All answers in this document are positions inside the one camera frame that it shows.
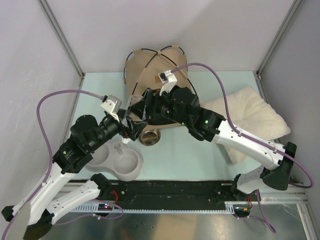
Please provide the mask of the grey double pet feeder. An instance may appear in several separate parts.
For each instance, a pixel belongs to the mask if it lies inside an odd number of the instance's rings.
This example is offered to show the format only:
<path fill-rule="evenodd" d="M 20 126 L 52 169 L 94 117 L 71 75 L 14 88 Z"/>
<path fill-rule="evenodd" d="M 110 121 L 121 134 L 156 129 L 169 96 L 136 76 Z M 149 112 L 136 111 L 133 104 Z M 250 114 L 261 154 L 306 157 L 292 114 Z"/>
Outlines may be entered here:
<path fill-rule="evenodd" d="M 110 173 L 118 180 L 136 180 L 144 163 L 143 156 L 122 142 L 105 143 L 92 154 L 92 160 L 85 166 L 97 173 Z"/>

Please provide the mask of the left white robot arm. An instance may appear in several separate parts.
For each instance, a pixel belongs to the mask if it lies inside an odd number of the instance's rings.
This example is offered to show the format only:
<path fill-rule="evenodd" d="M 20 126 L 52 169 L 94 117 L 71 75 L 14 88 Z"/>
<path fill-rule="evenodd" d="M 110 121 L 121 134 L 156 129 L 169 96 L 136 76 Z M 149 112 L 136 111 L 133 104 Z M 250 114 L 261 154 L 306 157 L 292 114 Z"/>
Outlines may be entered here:
<path fill-rule="evenodd" d="M 65 214 L 90 200 L 106 200 L 111 194 L 111 182 L 101 173 L 94 174 L 77 190 L 55 199 L 61 188 L 92 159 L 92 154 L 120 135 L 136 140 L 147 126 L 146 121 L 126 117 L 124 125 L 110 115 L 100 123 L 92 115 L 80 116 L 70 128 L 71 135 L 55 154 L 50 154 L 49 167 L 34 193 L 20 204 L 3 208 L 2 216 L 9 222 L 2 239 L 39 240 Z"/>

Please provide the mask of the clear water bottle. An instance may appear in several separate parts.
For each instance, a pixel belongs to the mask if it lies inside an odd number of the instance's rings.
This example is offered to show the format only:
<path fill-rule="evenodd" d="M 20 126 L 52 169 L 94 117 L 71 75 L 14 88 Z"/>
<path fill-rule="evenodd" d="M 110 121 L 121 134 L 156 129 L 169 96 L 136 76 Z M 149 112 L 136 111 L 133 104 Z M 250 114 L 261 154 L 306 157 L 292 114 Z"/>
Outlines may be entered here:
<path fill-rule="evenodd" d="M 124 109 L 122 124 L 126 129 L 126 136 L 122 137 L 122 143 L 128 144 L 130 141 L 135 141 L 141 134 L 143 128 L 141 127 L 142 120 L 131 111 L 131 107 L 142 100 L 139 94 L 132 94 L 128 97 L 126 107 Z"/>

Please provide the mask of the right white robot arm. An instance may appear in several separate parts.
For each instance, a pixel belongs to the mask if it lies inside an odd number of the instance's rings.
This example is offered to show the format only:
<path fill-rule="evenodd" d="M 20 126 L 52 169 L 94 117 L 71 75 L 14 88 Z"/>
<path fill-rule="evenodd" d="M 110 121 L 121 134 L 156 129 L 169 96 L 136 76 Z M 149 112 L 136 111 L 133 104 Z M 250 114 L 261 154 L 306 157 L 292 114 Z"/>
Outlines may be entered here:
<path fill-rule="evenodd" d="M 198 96 L 187 87 L 175 86 L 171 92 L 148 88 L 128 110 L 151 126 L 177 123 L 199 141 L 231 147 L 259 162 L 260 167 L 235 177 L 231 194 L 238 201 L 260 188 L 285 191 L 290 185 L 295 144 L 268 142 L 242 130 L 222 115 L 201 107 Z"/>

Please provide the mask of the beige fabric pet tent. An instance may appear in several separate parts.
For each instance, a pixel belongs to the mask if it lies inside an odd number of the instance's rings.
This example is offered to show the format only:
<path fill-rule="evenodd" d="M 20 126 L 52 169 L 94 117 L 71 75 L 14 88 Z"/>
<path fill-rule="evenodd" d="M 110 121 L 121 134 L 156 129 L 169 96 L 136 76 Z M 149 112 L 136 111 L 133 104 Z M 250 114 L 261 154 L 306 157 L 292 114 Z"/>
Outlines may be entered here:
<path fill-rule="evenodd" d="M 178 46 L 170 45 L 158 51 L 140 48 L 128 55 L 124 64 L 123 73 L 127 97 L 129 98 L 129 96 L 133 94 L 142 96 L 147 88 L 161 90 L 163 84 L 158 74 L 167 70 L 171 70 L 177 78 L 175 86 L 180 88 L 187 87 L 193 94 L 197 95 L 195 88 L 188 77 L 185 52 Z M 173 123 L 166 125 L 151 125 L 150 120 L 141 121 L 147 122 L 147 126 L 143 130 L 144 132 L 148 130 L 177 127 L 180 125 L 193 128 L 197 119 L 190 119 L 188 124 Z"/>

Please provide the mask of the steel pet bowl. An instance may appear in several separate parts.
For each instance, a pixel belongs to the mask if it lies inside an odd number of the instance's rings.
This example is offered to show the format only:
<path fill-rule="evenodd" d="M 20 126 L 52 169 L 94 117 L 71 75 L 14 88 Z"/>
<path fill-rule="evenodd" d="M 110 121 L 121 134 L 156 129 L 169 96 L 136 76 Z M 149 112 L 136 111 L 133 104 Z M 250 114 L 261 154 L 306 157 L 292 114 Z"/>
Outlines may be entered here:
<path fill-rule="evenodd" d="M 153 146 L 161 139 L 161 131 L 159 129 L 152 129 L 143 131 L 138 140 L 144 146 Z"/>

